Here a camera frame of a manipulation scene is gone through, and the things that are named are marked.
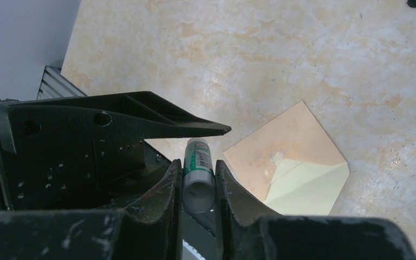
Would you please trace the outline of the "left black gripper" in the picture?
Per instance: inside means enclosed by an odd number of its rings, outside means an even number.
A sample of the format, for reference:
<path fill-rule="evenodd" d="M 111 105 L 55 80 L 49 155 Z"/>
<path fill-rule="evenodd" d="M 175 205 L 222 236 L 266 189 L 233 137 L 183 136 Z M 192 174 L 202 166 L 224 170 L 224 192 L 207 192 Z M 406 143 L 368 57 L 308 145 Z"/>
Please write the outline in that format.
<path fill-rule="evenodd" d="M 0 210 L 131 203 L 170 164 L 144 139 L 230 130 L 148 91 L 0 103 Z"/>

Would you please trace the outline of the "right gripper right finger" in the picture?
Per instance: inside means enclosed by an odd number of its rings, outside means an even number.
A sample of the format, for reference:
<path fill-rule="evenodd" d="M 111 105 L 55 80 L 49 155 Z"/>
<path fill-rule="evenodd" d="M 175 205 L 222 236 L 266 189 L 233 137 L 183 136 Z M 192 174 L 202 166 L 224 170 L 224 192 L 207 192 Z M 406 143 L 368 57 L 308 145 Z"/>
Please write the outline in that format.
<path fill-rule="evenodd" d="M 216 162 L 219 259 L 416 259 L 407 236 L 381 218 L 283 216 Z"/>

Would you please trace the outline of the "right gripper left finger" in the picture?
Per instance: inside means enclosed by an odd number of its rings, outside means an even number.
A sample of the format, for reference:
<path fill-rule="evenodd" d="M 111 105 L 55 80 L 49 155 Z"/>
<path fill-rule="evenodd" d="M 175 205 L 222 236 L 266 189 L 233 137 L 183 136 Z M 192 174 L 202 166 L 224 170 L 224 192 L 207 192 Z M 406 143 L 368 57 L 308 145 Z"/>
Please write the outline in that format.
<path fill-rule="evenodd" d="M 0 259 L 180 259 L 181 161 L 127 206 L 0 213 Z"/>

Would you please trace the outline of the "cream letter paper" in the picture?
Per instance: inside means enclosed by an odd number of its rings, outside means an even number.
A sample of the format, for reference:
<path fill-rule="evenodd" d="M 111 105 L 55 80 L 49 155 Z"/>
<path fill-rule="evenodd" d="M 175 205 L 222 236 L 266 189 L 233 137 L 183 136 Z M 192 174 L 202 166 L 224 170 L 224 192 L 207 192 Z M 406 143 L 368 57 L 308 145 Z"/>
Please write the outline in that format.
<path fill-rule="evenodd" d="M 329 215 L 349 176 L 346 162 L 324 165 L 282 159 L 275 165 L 264 204 L 282 215 Z"/>

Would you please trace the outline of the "green white glue stick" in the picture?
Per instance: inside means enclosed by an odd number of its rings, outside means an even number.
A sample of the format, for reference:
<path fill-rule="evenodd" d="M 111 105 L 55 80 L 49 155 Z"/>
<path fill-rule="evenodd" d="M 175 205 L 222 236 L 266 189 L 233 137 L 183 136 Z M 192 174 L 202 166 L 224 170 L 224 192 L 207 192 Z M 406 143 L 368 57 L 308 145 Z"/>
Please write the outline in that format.
<path fill-rule="evenodd" d="M 210 211 L 216 201 L 215 174 L 211 150 L 203 138 L 191 138 L 186 145 L 183 165 L 182 201 L 192 213 Z"/>

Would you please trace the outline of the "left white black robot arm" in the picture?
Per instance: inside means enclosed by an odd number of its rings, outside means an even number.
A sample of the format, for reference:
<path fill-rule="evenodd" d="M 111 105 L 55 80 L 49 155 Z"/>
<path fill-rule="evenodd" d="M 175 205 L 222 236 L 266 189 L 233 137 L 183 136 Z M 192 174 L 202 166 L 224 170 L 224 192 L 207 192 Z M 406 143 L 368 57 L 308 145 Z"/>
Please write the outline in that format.
<path fill-rule="evenodd" d="M 94 209 L 134 196 L 169 165 L 147 140 L 230 129 L 148 91 L 0 100 L 0 210 Z"/>

